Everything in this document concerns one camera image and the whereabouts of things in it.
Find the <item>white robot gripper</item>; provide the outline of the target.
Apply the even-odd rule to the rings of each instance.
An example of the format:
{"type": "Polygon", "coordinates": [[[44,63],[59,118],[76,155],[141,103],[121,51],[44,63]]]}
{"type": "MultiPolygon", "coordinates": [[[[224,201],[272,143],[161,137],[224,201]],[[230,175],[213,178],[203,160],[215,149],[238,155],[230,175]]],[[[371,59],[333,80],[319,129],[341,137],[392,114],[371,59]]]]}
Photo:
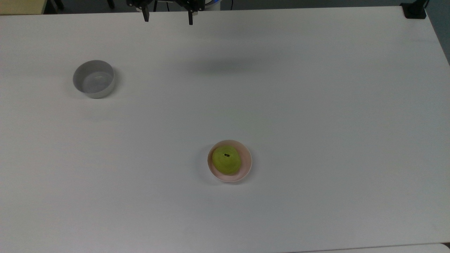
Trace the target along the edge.
{"type": "Polygon", "coordinates": [[[182,9],[188,11],[189,25],[193,25],[193,14],[197,11],[204,11],[205,0],[127,0],[126,5],[142,10],[145,22],[149,22],[149,8],[154,7],[154,2],[174,3],[182,9]]]}

